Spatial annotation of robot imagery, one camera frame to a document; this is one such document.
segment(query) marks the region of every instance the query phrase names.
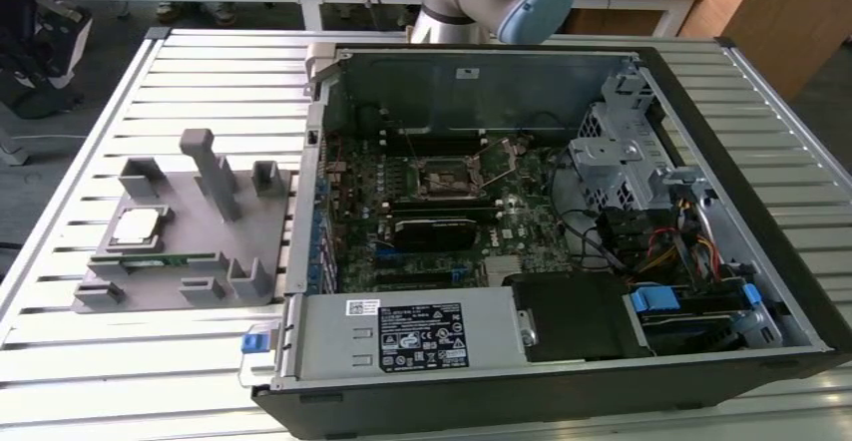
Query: power supply label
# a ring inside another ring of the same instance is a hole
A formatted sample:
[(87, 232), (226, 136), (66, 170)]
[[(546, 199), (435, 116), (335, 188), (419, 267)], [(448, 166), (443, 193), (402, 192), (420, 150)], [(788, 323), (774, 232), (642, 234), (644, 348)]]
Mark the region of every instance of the power supply label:
[(379, 334), (386, 373), (470, 366), (460, 303), (383, 306)]

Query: blue plastic clip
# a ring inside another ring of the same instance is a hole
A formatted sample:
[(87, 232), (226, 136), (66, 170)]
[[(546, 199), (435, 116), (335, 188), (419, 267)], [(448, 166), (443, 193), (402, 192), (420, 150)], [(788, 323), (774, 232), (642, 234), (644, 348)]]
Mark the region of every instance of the blue plastic clip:
[(680, 309), (678, 296), (671, 286), (643, 286), (631, 295), (638, 313), (664, 309)]
[(454, 268), (450, 272), (452, 273), (452, 282), (459, 283), (467, 273), (467, 268)]
[(748, 302), (752, 306), (756, 306), (763, 301), (763, 296), (760, 296), (760, 291), (758, 291), (758, 286), (752, 283), (746, 283), (743, 285), (743, 293), (746, 293), (746, 297), (748, 298)]
[(270, 333), (247, 333), (243, 335), (243, 354), (264, 353), (270, 351)]

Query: white sticker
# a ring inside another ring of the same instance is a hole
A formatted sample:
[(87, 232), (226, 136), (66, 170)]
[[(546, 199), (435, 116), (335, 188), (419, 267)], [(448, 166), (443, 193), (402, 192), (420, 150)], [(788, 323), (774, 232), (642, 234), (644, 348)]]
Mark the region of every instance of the white sticker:
[(466, 349), (448, 349), (444, 352), (444, 358), (464, 358), (467, 356), (467, 350)]
[(380, 299), (348, 299), (347, 316), (376, 316), (382, 305)]
[(476, 80), (479, 78), (479, 69), (455, 69), (455, 77), (459, 80)]
[(127, 266), (128, 268), (144, 268), (147, 266), (166, 266), (166, 263), (158, 259), (146, 259), (139, 261), (123, 261), (122, 266)]

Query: green circuit board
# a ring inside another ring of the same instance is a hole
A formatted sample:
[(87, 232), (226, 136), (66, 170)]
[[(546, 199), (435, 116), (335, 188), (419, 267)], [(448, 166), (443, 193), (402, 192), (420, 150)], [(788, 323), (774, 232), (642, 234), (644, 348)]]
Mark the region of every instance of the green circuit board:
[[(476, 227), (470, 249), (403, 253), (395, 250), (390, 219), (383, 214), (388, 201), (412, 201), (422, 197), (419, 167), (451, 164), (463, 170), (459, 158), (390, 157), (376, 141), (342, 139), (328, 146), (327, 157), (332, 182), (330, 206), (336, 240), (339, 267), (338, 292), (366, 292), (387, 289), (420, 289), (416, 282), (383, 285), (383, 275), (407, 273), (452, 273), (452, 286), (487, 286), (483, 260), (490, 256), (516, 255), (524, 272), (571, 270), (568, 246), (547, 194), (547, 177), (556, 154), (554, 147), (523, 148), (507, 161), (507, 150), (518, 147), (516, 137), (487, 137), (488, 148), (478, 157), (471, 172), (478, 179), (470, 196), (491, 200), (502, 206), (494, 223)], [(456, 192), (455, 183), (434, 181), (439, 192)]]

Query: aluminum table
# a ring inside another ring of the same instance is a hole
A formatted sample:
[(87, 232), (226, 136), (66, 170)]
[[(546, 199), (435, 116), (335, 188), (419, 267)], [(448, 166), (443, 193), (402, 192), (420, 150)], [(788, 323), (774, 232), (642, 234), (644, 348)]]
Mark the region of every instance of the aluminum table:
[[(206, 127), (235, 170), (258, 159), (298, 170), (310, 102), (303, 91), (307, 45), (403, 39), (220, 30), (168, 35), (154, 30), (151, 36), (0, 285), (4, 441), (291, 439), (250, 399), (238, 376), (242, 334), (252, 324), (278, 319), (279, 304), (88, 315), (68, 305), (123, 192), (116, 176), (126, 158), (155, 156), (164, 170), (192, 170), (178, 142), (184, 129)], [(851, 320), (852, 180), (736, 49), (714, 41), (632, 37), (559, 37), (550, 43), (659, 49)], [(674, 126), (667, 127), (675, 145), (686, 148)], [(296, 209), (292, 203), (291, 213)], [(282, 264), (288, 238), (287, 231)], [(848, 440), (850, 367), (764, 386), (714, 408), (399, 438), (674, 441), (768, 434), (774, 439)]]

